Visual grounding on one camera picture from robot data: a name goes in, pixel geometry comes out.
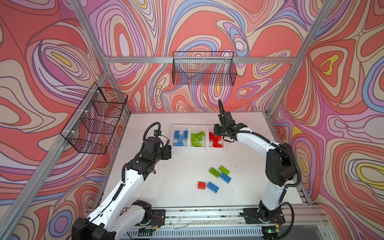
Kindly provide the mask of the green lego pile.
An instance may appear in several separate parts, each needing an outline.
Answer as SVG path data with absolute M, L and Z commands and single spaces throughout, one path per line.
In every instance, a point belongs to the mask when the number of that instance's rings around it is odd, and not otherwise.
M 204 133 L 204 132 L 199 132 L 199 133 L 196 134 L 196 137 L 197 137 L 197 138 L 202 138 L 202 137 L 204 137 L 204 136 L 205 136 L 205 133 Z
M 193 146 L 193 147 L 201 147 L 202 144 L 199 143 L 199 142 L 196 142 L 196 141 L 192 141 L 192 146 Z

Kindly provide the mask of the green lego small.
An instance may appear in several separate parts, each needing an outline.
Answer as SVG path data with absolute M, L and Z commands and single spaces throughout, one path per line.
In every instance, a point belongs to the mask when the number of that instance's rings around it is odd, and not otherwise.
M 191 134 L 191 142 L 195 142 L 197 140 L 196 134 Z

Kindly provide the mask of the green lego long half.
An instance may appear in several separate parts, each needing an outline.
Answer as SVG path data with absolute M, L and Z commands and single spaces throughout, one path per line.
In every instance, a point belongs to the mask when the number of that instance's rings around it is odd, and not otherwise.
M 219 171 L 221 172 L 221 173 L 224 173 L 225 175 L 229 175 L 230 174 L 230 171 L 227 169 L 227 168 L 225 168 L 224 166 L 220 166 L 219 167 Z

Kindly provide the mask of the red lego square block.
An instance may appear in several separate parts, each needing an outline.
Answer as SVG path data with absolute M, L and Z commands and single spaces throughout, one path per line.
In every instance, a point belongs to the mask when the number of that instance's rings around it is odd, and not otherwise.
M 205 182 L 198 182 L 198 189 L 199 190 L 205 190 L 206 189 L 206 183 Z

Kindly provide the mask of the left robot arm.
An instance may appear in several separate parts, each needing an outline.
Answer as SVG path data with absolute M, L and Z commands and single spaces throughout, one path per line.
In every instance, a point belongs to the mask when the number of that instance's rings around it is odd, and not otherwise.
M 158 137 L 143 141 L 134 159 L 124 164 L 122 179 L 107 198 L 86 218 L 78 218 L 72 225 L 70 240 L 119 240 L 136 225 L 146 226 L 152 218 L 152 206 L 137 200 L 122 213 L 133 193 L 155 172 L 160 160 L 172 157 L 172 147 Z

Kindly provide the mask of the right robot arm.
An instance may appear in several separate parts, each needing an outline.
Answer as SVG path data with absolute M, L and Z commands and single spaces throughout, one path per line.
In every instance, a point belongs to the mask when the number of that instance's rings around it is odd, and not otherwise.
M 264 224 L 277 220 L 287 189 L 297 187 L 302 181 L 292 147 L 270 141 L 243 123 L 237 124 L 231 113 L 225 111 L 221 100 L 218 100 L 218 104 L 220 123 L 214 125 L 214 135 L 230 138 L 230 143 L 243 143 L 266 158 L 265 174 L 269 181 L 266 193 L 256 213 L 247 215 L 247 219 L 258 219 Z

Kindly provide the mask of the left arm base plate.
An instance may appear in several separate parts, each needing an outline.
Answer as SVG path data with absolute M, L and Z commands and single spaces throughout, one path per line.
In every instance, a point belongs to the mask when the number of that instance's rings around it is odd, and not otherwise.
M 141 223 L 135 225 L 135 227 L 161 227 L 165 224 L 166 210 L 155 209 L 151 210 L 150 216 L 144 219 Z

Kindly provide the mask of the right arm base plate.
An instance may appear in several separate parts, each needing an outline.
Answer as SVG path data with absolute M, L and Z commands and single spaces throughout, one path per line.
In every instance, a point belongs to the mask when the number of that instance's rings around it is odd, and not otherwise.
M 240 216 L 245 218 L 246 224 L 277 224 L 286 222 L 281 209 L 269 211 L 264 208 L 244 208 Z

